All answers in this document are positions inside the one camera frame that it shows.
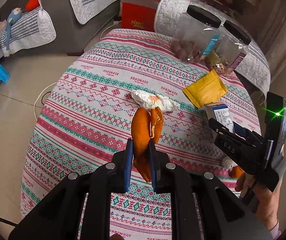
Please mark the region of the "person's right hand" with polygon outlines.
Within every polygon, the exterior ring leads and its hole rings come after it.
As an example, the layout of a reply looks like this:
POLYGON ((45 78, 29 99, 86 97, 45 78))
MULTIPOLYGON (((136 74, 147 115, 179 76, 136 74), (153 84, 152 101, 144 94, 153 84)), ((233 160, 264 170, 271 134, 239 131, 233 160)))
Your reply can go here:
MULTIPOLYGON (((244 194, 247 189, 253 185, 254 177, 247 173, 243 173, 237 180, 235 191, 244 194)), ((281 185, 282 179, 279 181, 273 192, 260 183, 256 183, 253 187, 253 192, 259 200, 255 216, 269 231, 279 229, 278 208, 281 185)))

